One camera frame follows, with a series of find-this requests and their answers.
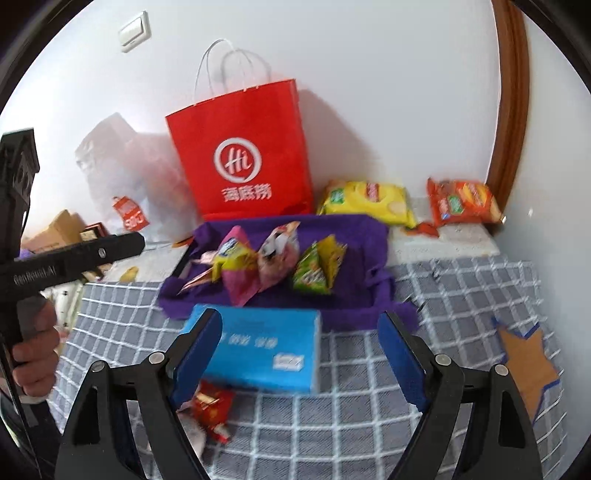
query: plaid blanket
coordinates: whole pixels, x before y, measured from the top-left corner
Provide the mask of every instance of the plaid blanket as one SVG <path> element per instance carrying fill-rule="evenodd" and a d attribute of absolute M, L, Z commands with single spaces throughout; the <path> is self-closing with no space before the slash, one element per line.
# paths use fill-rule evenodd
<path fill-rule="evenodd" d="M 560 367 L 560 349 L 541 309 L 540 281 L 529 262 L 506 257 L 431 260 L 394 267 L 397 298 L 425 302 L 418 334 L 459 365 L 489 369 L 502 358 L 495 316 L 521 333 L 540 322 L 545 353 Z M 156 305 L 160 284 L 88 284 L 76 328 L 58 367 L 50 407 L 61 429 L 91 363 L 113 367 L 166 350 L 182 328 Z M 212 479 L 387 478 L 420 413 L 406 403 L 375 331 L 322 338 L 320 392 L 284 395 L 238 390 L 227 446 L 209 442 L 203 462 Z M 562 385 L 545 392 L 534 423 L 543 472 L 554 478 L 564 452 Z M 138 451 L 149 478 L 160 478 L 137 403 L 129 403 Z M 470 405 L 462 405 L 438 478 L 451 478 Z"/>

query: finger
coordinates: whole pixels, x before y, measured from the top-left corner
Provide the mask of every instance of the finger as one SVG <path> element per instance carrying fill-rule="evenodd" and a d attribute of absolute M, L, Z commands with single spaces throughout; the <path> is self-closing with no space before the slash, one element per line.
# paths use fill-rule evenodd
<path fill-rule="evenodd" d="M 15 345 L 12 356 L 17 362 L 32 362 L 50 356 L 60 344 L 60 334 L 55 328 L 38 333 L 26 342 Z"/>
<path fill-rule="evenodd" d="M 49 392 L 51 392 L 51 389 L 55 384 L 56 375 L 51 374 L 35 383 L 25 385 L 23 390 L 26 395 L 30 395 L 32 397 L 45 397 L 46 395 L 49 395 Z"/>
<path fill-rule="evenodd" d="M 24 387 L 49 375 L 53 375 L 56 371 L 58 361 L 59 357 L 57 353 L 52 352 L 50 356 L 43 360 L 28 362 L 16 367 L 12 372 L 12 376 L 18 385 Z"/>
<path fill-rule="evenodd" d="M 53 303 L 45 302 L 43 308 L 37 313 L 35 317 L 35 329 L 38 332 L 44 332 L 55 326 L 57 323 L 56 310 Z"/>

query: cardboard star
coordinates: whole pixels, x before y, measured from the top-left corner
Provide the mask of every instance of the cardboard star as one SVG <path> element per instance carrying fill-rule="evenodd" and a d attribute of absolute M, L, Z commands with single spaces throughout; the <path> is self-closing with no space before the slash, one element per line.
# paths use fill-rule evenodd
<path fill-rule="evenodd" d="M 538 416 L 544 392 L 560 382 L 560 377 L 544 353 L 544 338 L 536 323 L 524 336 L 510 332 L 494 317 L 493 323 L 505 349 L 505 366 L 517 385 L 532 423 Z"/>

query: blue tissue box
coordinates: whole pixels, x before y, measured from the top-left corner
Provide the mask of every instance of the blue tissue box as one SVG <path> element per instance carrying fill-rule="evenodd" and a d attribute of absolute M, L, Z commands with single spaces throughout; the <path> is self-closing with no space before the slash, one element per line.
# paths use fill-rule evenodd
<path fill-rule="evenodd" d="M 206 308 L 222 315 L 222 338 L 203 378 L 264 390 L 315 393 L 320 361 L 320 312 L 195 305 L 181 333 Z"/>

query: brown door trim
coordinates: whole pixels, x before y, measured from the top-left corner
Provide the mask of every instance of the brown door trim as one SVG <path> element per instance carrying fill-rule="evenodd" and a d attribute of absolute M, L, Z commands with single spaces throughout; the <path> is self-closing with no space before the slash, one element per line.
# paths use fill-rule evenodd
<path fill-rule="evenodd" d="M 501 102 L 486 184 L 505 209 L 517 175 L 530 106 L 530 54 L 521 11 L 509 0 L 491 0 L 501 64 Z"/>

